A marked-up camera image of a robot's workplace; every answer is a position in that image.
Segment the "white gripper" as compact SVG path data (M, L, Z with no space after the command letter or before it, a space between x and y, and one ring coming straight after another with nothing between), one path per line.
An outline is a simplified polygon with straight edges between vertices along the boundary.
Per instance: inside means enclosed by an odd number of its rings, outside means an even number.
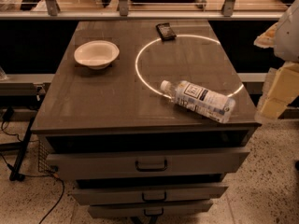
M257 104L256 120L275 120L299 96L299 0L292 3L278 23L258 35L253 45L274 47L275 55L288 61L279 69L269 69Z

